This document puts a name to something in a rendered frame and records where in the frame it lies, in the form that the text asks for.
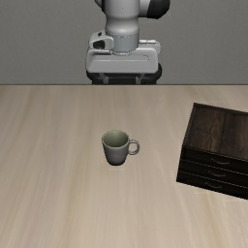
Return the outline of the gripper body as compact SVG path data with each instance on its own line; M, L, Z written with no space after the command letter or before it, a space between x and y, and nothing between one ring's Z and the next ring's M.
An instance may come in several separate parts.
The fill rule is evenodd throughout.
M88 73L153 74L158 71L160 51L155 40L112 37L102 30L89 39L85 67Z

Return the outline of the green mug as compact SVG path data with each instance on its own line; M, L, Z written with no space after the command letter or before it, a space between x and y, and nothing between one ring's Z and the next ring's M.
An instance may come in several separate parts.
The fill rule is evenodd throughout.
M140 152L140 143L120 130L111 130L103 134L102 146L107 162L112 166L121 166L128 155Z

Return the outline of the dark wooden cabinet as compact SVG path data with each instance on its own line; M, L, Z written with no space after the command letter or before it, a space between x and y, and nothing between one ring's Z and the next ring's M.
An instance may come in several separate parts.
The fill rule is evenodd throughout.
M248 200L248 112L193 104L176 180Z

